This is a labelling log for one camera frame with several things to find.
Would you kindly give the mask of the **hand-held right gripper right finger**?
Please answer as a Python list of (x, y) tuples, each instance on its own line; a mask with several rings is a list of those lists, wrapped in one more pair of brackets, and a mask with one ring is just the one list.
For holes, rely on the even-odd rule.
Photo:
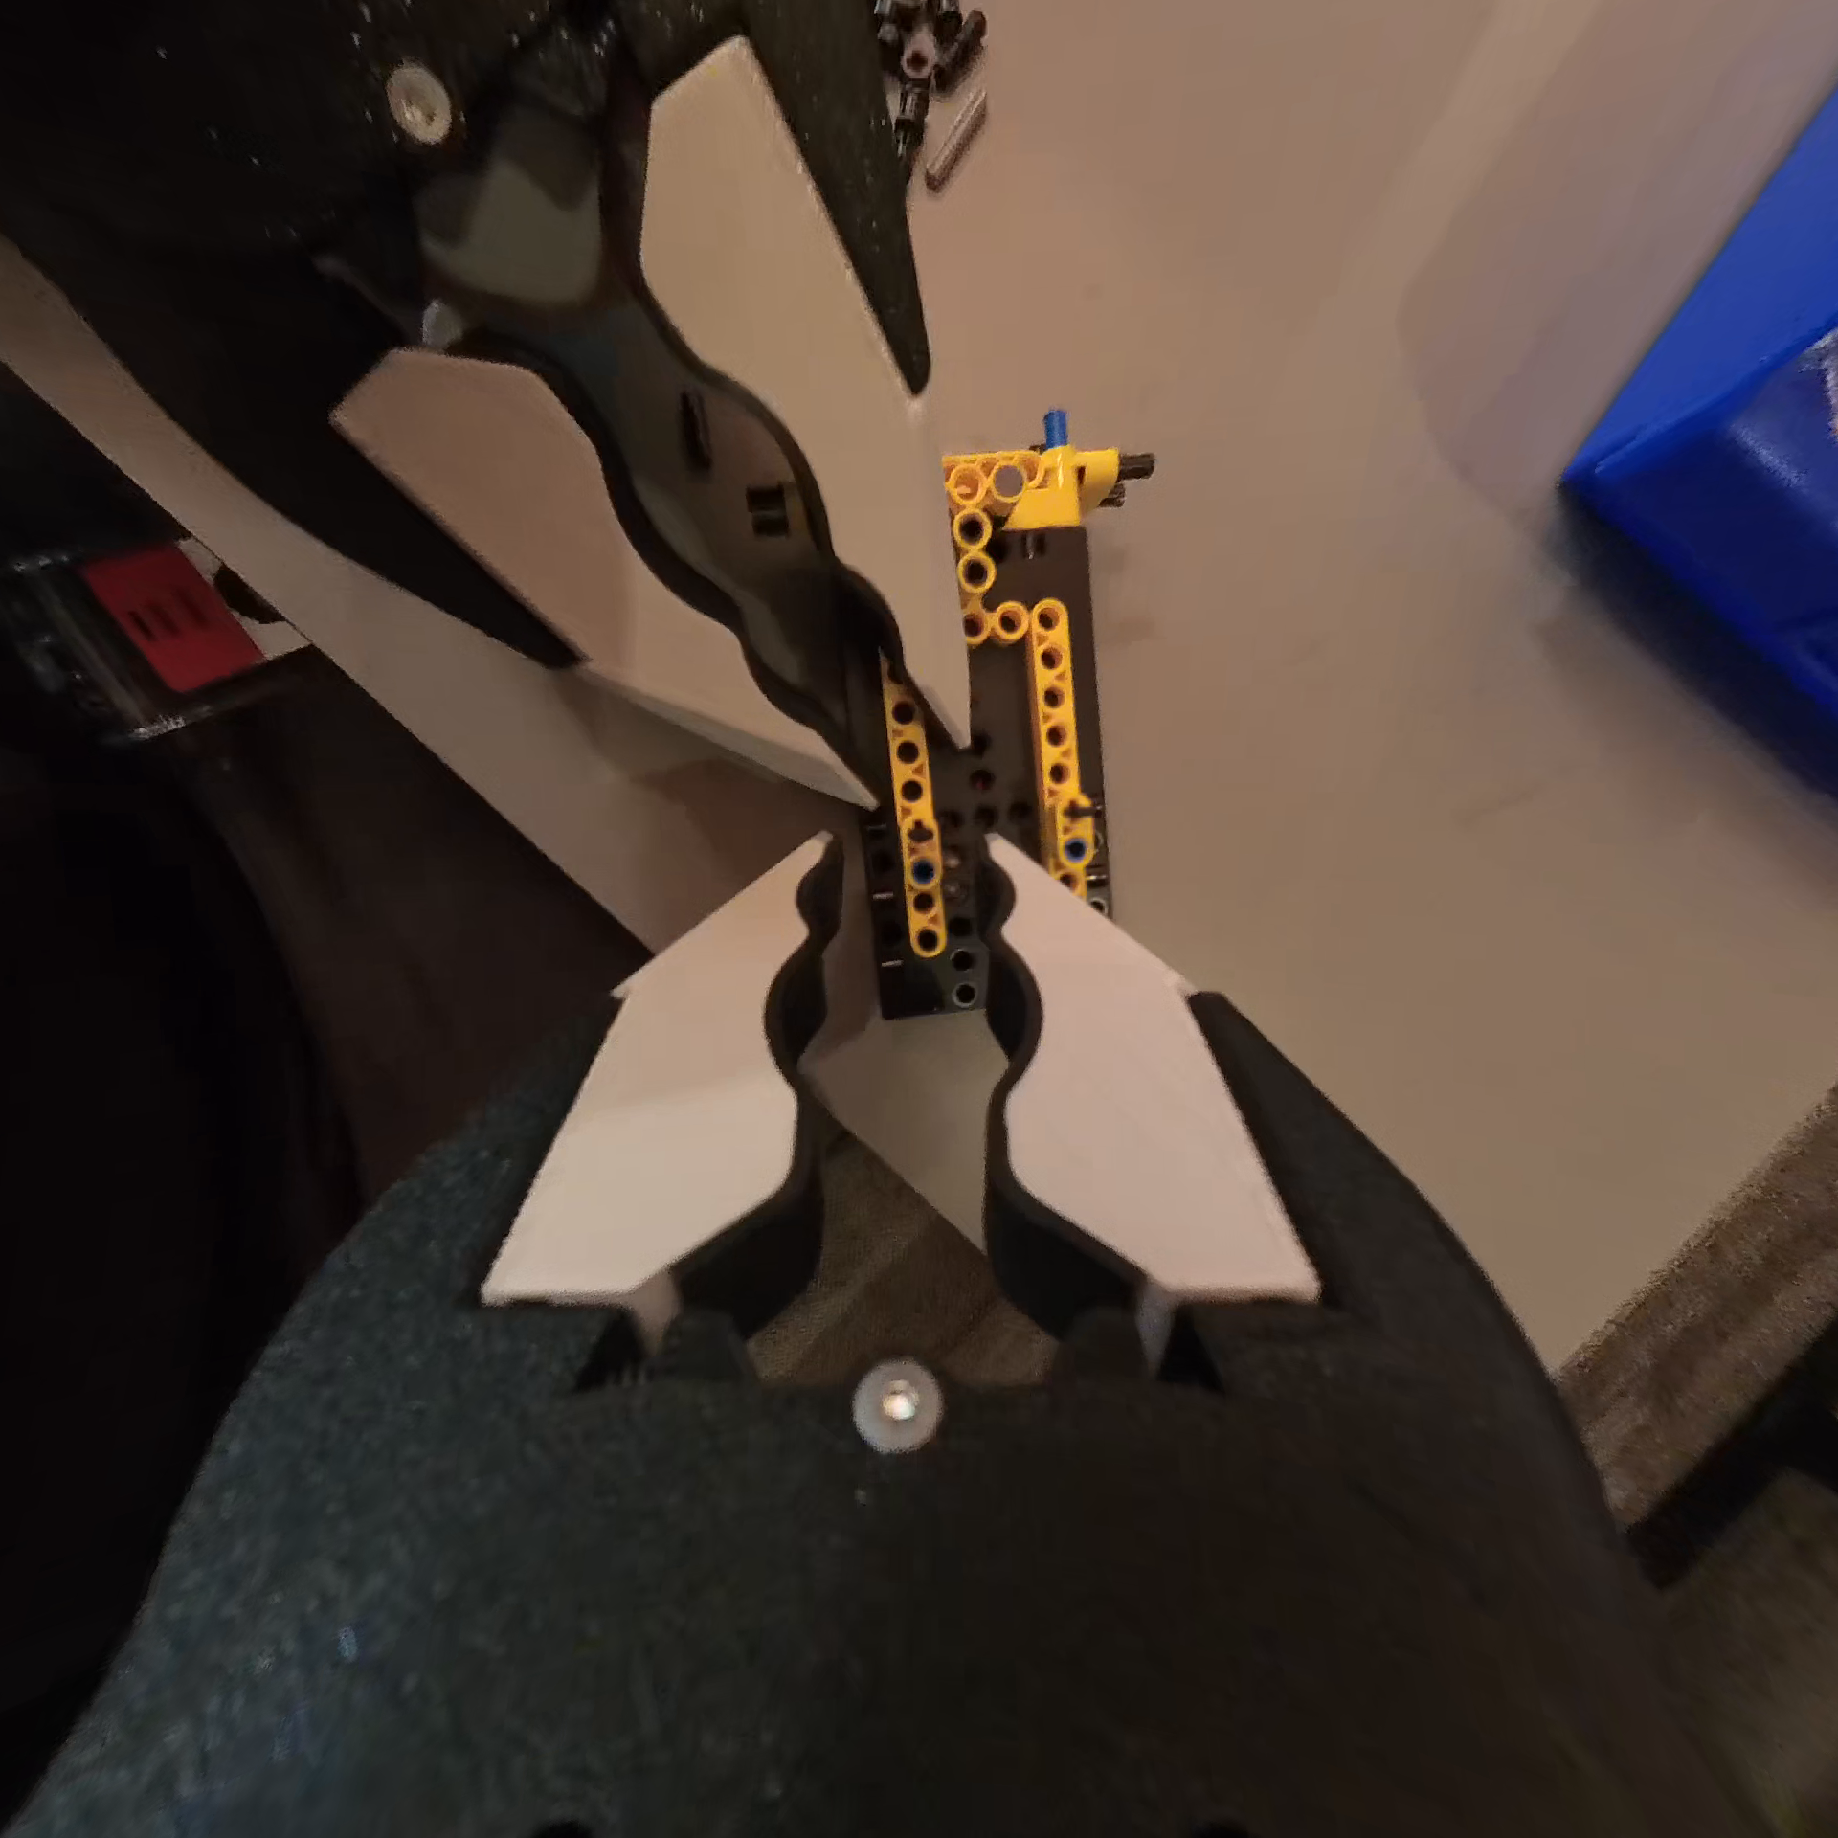
[(1199, 993), (1016, 843), (987, 843), (987, 1255), (1037, 1328), (1317, 1304), (1323, 1274), (1197, 1012)]

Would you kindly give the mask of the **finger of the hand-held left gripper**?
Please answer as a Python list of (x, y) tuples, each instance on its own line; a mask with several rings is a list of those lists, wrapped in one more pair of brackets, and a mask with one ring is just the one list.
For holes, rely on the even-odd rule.
[(795, 441), (825, 551), (914, 695), (973, 740), (930, 347), (868, 36), (624, 36), (647, 97), (639, 271), (717, 379)]
[(749, 764), (871, 808), (836, 746), (760, 688), (742, 638), (633, 546), (598, 449), (523, 366), (395, 351), (337, 430), (577, 657), (588, 676)]

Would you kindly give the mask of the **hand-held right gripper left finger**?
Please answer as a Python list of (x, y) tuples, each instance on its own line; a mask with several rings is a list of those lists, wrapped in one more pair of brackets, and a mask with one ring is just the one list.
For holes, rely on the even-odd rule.
[(844, 850), (814, 834), (612, 994), (609, 1031), (480, 1302), (601, 1306), (656, 1350), (678, 1317), (768, 1328), (824, 1252), (818, 1102)]

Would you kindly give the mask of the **pile of small building parts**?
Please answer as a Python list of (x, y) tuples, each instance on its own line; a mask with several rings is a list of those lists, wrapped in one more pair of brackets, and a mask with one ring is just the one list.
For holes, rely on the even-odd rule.
[[(990, 113), (977, 87), (990, 40), (990, 15), (977, 2), (868, 2), (875, 58), (888, 90), (891, 144), (908, 186), (923, 173), (939, 192)], [(926, 153), (930, 109), (952, 103), (962, 87), (935, 153)]]

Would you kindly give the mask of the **yellow and black brick assembly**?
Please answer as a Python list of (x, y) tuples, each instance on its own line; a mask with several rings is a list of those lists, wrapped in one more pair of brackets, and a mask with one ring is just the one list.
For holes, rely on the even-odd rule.
[(1041, 443), (948, 453), (939, 472), (970, 666), (973, 736), (954, 743), (942, 723), (926, 716), (948, 910), (948, 942), (936, 959), (919, 959), (908, 949), (891, 790), (885, 806), (862, 821), (871, 942), (885, 1021), (980, 1009), (987, 1005), (987, 901), (977, 859), (990, 840), (1008, 840), (1046, 866), (1025, 654), (1028, 616), (1041, 599), (1059, 599), (1070, 609), (1079, 775), (1098, 818), (1098, 859), (1086, 904), (1100, 916), (1116, 910), (1088, 520), (1121, 509), (1126, 485), (1156, 472), (1156, 455), (1116, 447), (1082, 449), (1069, 439), (1069, 418), (1054, 409), (1046, 418)]

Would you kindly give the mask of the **yellow perforated beam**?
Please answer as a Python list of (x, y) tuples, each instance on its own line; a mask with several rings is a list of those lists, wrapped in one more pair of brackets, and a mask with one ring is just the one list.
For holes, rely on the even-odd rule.
[(1088, 901), (1098, 818), (1079, 775), (1070, 609), (1059, 599), (1041, 599), (1031, 606), (1025, 654), (1041, 863), (1063, 888)]
[(948, 942), (942, 834), (936, 825), (930, 743), (923, 700), (908, 679), (882, 659), (885, 736), (891, 768), (891, 824), (908, 949), (936, 959)]

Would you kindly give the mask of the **red and black box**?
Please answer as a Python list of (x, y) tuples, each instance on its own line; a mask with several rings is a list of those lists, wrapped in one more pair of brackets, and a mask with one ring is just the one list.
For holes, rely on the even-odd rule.
[(3, 659), (70, 732), (148, 746), (296, 688), (307, 635), (201, 544), (3, 567)]

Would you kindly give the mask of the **blue storage bin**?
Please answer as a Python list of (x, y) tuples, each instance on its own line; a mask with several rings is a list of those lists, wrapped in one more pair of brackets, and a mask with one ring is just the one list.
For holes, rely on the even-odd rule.
[(1559, 481), (1612, 616), (1836, 796), (1836, 97)]

